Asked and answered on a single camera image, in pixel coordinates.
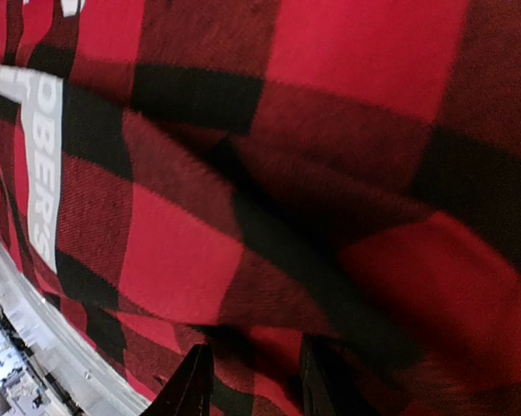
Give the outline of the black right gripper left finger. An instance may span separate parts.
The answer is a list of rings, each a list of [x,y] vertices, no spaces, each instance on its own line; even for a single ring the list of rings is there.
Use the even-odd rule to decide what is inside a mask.
[[[212,349],[192,347],[149,406],[149,416],[208,416],[212,394]]]

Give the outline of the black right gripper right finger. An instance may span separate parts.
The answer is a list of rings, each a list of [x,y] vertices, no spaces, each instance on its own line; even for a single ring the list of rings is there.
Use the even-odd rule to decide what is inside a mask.
[[[344,360],[322,338],[303,337],[300,374],[305,415],[373,414],[373,407],[356,388]]]

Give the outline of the red black plaid shirt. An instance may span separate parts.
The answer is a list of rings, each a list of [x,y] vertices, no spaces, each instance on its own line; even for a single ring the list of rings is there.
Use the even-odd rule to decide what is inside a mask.
[[[0,243],[148,399],[521,415],[521,1],[0,1]]]

